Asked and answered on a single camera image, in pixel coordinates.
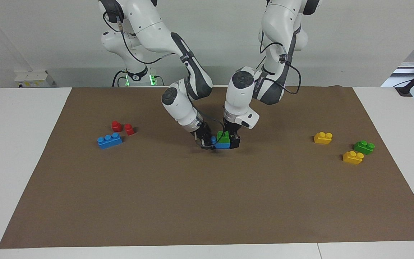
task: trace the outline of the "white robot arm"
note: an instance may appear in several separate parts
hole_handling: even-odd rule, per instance
[[[301,51],[308,36],[301,28],[303,15],[311,15],[320,0],[267,0],[259,34],[266,50],[262,71],[251,67],[239,69],[231,78],[226,93],[225,130],[229,131],[230,149],[239,147],[237,134],[242,126],[252,129],[259,115],[250,108],[252,99],[267,105],[278,103],[285,91],[294,51]]]
[[[146,68],[146,64],[143,64],[138,57],[139,53],[131,49],[138,45],[142,45],[148,51],[179,56],[188,70],[188,76],[170,85],[162,96],[162,103],[168,113],[186,131],[201,140],[203,147],[211,148],[210,128],[194,108],[189,97],[194,100],[208,97],[212,92],[212,80],[184,40],[166,27],[156,10],[157,0],[99,0],[99,2],[101,10],[107,13],[108,21],[119,25],[119,31],[105,33],[102,42],[105,42],[105,48],[125,60],[128,70],[132,68],[135,72],[144,72]],[[130,24],[132,29],[125,28],[126,24]],[[117,42],[116,35],[121,37],[122,44]]]

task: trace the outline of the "red lego brick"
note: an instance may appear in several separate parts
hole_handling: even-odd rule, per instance
[[[122,131],[122,125],[117,121],[113,121],[113,123],[111,124],[111,128],[113,129],[114,132]]]
[[[135,134],[135,131],[133,131],[132,125],[126,124],[125,126],[125,132],[128,136]]]

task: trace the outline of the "blue lego brick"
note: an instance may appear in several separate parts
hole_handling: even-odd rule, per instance
[[[230,149],[231,144],[230,143],[217,143],[215,145],[216,149]]]
[[[109,147],[122,144],[122,139],[119,133],[113,133],[111,136],[107,135],[105,138],[98,138],[97,143],[101,149],[108,149]]]
[[[217,138],[212,136],[212,143],[217,142]],[[216,149],[230,149],[231,143],[217,143],[215,144]]]

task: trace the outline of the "lego brick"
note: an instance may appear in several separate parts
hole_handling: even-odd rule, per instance
[[[360,164],[363,162],[363,158],[365,156],[362,153],[356,153],[355,151],[346,152],[343,155],[343,161],[350,163],[350,164]]]
[[[119,133],[113,133],[111,136],[107,135],[105,138],[98,138],[97,143],[101,149],[108,149],[109,147],[122,144],[122,139]]]
[[[364,155],[369,155],[375,150],[375,145],[373,143],[367,143],[365,140],[362,140],[354,145],[354,150]]]
[[[332,142],[332,138],[332,133],[319,132],[314,136],[314,143],[328,145]]]
[[[125,128],[125,132],[127,133],[127,136],[135,134],[135,131],[133,130],[132,125],[126,124],[124,128]]]
[[[219,131],[217,133],[217,139],[220,139],[221,135],[223,135],[223,131]],[[225,132],[225,135],[223,136],[222,139],[220,139],[220,141],[218,141],[218,143],[222,143],[222,144],[229,144],[230,143],[230,133],[229,133],[229,131]]]
[[[217,143],[215,145],[216,149],[230,149],[231,144],[230,143]]]
[[[212,136],[212,143],[217,142],[217,138]],[[215,144],[215,148],[216,149],[230,149],[231,148],[231,143],[217,143]]]
[[[122,125],[117,121],[113,121],[113,123],[111,124],[111,128],[113,129],[114,132],[122,131]]]

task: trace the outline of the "electrical socket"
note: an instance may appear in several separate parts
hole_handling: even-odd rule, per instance
[[[55,87],[54,79],[46,70],[14,71],[15,82],[21,87]]]

